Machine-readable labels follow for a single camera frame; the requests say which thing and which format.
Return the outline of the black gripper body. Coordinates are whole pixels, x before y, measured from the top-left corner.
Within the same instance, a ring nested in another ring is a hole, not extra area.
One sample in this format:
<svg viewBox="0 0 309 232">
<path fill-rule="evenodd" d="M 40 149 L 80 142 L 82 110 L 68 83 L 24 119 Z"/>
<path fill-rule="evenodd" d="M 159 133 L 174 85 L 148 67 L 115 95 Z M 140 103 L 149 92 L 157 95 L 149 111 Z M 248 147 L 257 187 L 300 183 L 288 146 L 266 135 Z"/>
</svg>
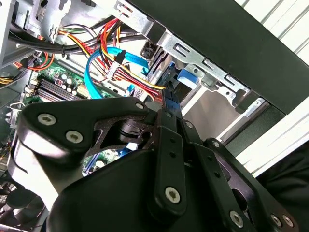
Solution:
<svg viewBox="0 0 309 232">
<path fill-rule="evenodd" d="M 49 232 L 223 232 L 201 167 L 186 149 L 133 151 L 72 183 L 56 199 Z"/>
</svg>

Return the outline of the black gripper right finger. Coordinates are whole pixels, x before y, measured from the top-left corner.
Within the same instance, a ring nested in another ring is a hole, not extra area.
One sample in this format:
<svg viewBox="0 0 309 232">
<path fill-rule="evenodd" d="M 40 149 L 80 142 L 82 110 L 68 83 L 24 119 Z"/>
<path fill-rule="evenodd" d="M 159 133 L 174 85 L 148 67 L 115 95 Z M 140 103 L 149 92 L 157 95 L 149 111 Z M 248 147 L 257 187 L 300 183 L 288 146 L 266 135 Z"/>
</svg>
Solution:
<svg viewBox="0 0 309 232">
<path fill-rule="evenodd" d="M 183 119 L 177 96 L 170 94 L 189 159 L 205 179 L 211 195 L 210 213 L 217 232 L 297 232 L 290 213 L 216 139 L 202 141 L 194 125 Z"/>
</svg>

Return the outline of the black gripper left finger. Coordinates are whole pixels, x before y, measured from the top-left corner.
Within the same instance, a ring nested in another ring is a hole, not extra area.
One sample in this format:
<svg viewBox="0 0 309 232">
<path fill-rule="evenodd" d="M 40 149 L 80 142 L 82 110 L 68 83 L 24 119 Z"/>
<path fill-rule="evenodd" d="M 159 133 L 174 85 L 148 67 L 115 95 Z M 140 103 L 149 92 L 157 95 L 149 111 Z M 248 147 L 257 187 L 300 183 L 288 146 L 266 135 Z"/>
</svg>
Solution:
<svg viewBox="0 0 309 232">
<path fill-rule="evenodd" d="M 50 212 L 61 192 L 82 179 L 85 157 L 129 143 L 139 150 L 183 149 L 184 136 L 163 92 L 158 110 L 134 97 L 34 103 L 21 113 L 17 137 L 21 147 L 39 160 L 56 190 Z"/>
</svg>

